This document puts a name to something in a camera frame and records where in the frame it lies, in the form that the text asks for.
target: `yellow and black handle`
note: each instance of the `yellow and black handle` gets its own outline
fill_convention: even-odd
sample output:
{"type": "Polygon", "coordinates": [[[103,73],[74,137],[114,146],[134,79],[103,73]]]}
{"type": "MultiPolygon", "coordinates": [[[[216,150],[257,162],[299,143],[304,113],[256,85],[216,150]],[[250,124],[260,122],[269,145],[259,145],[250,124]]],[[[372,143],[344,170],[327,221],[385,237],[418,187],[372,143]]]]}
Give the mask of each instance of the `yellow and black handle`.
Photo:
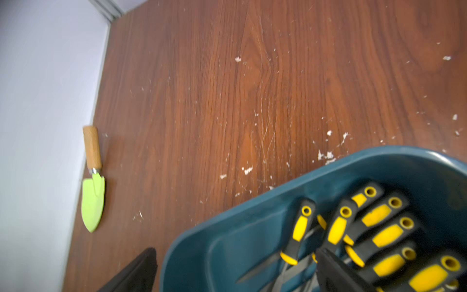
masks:
{"type": "Polygon", "coordinates": [[[456,251],[446,249],[407,271],[405,277],[378,292],[441,292],[459,286],[456,279],[466,272],[467,261],[456,251]]]}
{"type": "Polygon", "coordinates": [[[281,258],[290,265],[298,263],[298,251],[305,234],[310,230],[316,217],[316,204],[310,199],[303,199],[293,225],[289,242],[281,251],[281,258]]]}
{"type": "Polygon", "coordinates": [[[414,261],[417,258],[416,250],[415,241],[404,241],[365,265],[357,271],[357,274],[366,282],[374,284],[385,277],[394,275],[406,267],[407,263],[414,261]]]}
{"type": "Polygon", "coordinates": [[[404,212],[381,227],[375,235],[351,247],[346,246],[348,256],[360,267],[375,254],[391,247],[421,228],[420,221],[411,213],[404,212]]]}
{"type": "Polygon", "coordinates": [[[359,210],[363,210],[383,195],[384,188],[379,183],[370,181],[355,191],[350,198],[357,204],[359,210]]]}
{"type": "Polygon", "coordinates": [[[344,242],[353,246],[362,234],[385,223],[409,205],[409,200],[400,191],[394,191],[384,196],[363,216],[355,219],[344,236],[344,242]]]}
{"type": "Polygon", "coordinates": [[[337,206],[333,218],[328,223],[321,248],[326,248],[330,252],[335,253],[342,243],[342,238],[344,237],[346,229],[354,221],[357,212],[358,206],[353,200],[347,198],[342,199],[337,206]]]}

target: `handle hole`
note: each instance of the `handle hole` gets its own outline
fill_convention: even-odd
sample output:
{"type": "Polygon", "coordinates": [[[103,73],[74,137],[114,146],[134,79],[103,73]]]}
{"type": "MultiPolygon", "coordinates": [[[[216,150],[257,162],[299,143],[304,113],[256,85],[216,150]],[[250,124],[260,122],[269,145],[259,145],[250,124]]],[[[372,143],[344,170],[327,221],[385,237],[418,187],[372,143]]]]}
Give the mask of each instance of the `handle hole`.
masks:
{"type": "Polygon", "coordinates": [[[404,227],[405,229],[412,229],[414,227],[414,225],[415,225],[413,220],[410,219],[409,217],[401,218],[400,223],[401,223],[402,227],[404,227]]]}
{"type": "Polygon", "coordinates": [[[411,248],[402,249],[402,255],[409,261],[413,261],[417,258],[417,253],[411,248]]]}
{"type": "Polygon", "coordinates": [[[304,206],[302,208],[302,214],[305,216],[310,216],[311,215],[311,208],[308,206],[304,206]]]}
{"type": "Polygon", "coordinates": [[[389,199],[389,205],[395,209],[398,209],[402,206],[402,200],[397,197],[393,197],[389,199]]]}
{"type": "Polygon", "coordinates": [[[349,207],[342,207],[340,209],[340,214],[344,218],[349,218],[350,216],[352,216],[352,210],[349,207]]]}
{"type": "Polygon", "coordinates": [[[369,197],[374,197],[376,195],[376,189],[372,186],[367,186],[365,188],[365,195],[369,197]]]}
{"type": "Polygon", "coordinates": [[[458,271],[460,269],[459,261],[453,256],[444,256],[441,259],[441,263],[450,271],[458,271]]]}

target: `laminate floor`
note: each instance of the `laminate floor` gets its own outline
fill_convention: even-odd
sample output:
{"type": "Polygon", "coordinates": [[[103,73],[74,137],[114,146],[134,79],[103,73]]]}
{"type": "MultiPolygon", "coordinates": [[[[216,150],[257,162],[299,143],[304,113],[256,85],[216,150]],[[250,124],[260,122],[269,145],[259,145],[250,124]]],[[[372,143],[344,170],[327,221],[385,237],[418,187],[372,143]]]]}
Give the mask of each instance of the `laminate floor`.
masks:
{"type": "Polygon", "coordinates": [[[461,0],[150,0],[123,16],[94,118],[106,204],[93,234],[78,206],[64,291],[97,290],[148,246],[161,266],[182,232],[319,153],[467,161],[466,42],[461,0]]]}

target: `plastic tool tray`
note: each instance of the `plastic tool tray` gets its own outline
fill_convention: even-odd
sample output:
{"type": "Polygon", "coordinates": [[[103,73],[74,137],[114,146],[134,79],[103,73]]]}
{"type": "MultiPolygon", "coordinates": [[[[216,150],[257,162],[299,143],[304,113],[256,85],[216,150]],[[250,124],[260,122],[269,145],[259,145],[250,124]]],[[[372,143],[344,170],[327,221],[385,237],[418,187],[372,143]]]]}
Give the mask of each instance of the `plastic tool tray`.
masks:
{"type": "MultiPolygon", "coordinates": [[[[321,167],[184,232],[164,259],[160,291],[259,291],[278,275],[279,261],[240,285],[235,281],[286,244],[300,198],[314,200],[317,211],[328,214],[367,180],[406,193],[410,210],[424,223],[425,250],[442,245],[467,254],[467,165],[431,150],[386,146],[321,167]]],[[[320,234],[312,236],[300,254],[319,243],[320,234]]],[[[297,275],[282,291],[291,291],[312,272],[297,275]]]]}

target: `paint chip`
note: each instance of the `paint chip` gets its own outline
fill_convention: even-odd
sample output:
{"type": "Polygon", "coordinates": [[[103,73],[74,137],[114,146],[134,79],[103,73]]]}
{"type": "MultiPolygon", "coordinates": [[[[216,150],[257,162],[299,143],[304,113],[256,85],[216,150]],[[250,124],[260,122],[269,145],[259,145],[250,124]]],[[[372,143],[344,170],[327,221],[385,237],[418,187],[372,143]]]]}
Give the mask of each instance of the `paint chip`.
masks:
{"type": "Polygon", "coordinates": [[[334,158],[334,159],[331,159],[331,160],[328,160],[328,161],[326,161],[326,164],[325,164],[325,165],[328,165],[329,163],[333,163],[334,161],[336,161],[335,158],[334,158]]]}
{"type": "Polygon", "coordinates": [[[253,170],[253,166],[245,169],[245,175],[248,175],[253,170]]]}
{"type": "Polygon", "coordinates": [[[349,136],[349,133],[345,132],[344,135],[342,135],[342,142],[340,143],[341,145],[344,144],[344,142],[346,141],[346,138],[347,136],[349,136]]]}
{"type": "Polygon", "coordinates": [[[318,149],[318,160],[321,160],[323,157],[325,157],[325,155],[322,154],[321,150],[318,149]]]}
{"type": "Polygon", "coordinates": [[[331,152],[328,151],[328,153],[326,154],[326,156],[324,156],[324,158],[326,159],[333,159],[334,158],[334,154],[331,152]]]}

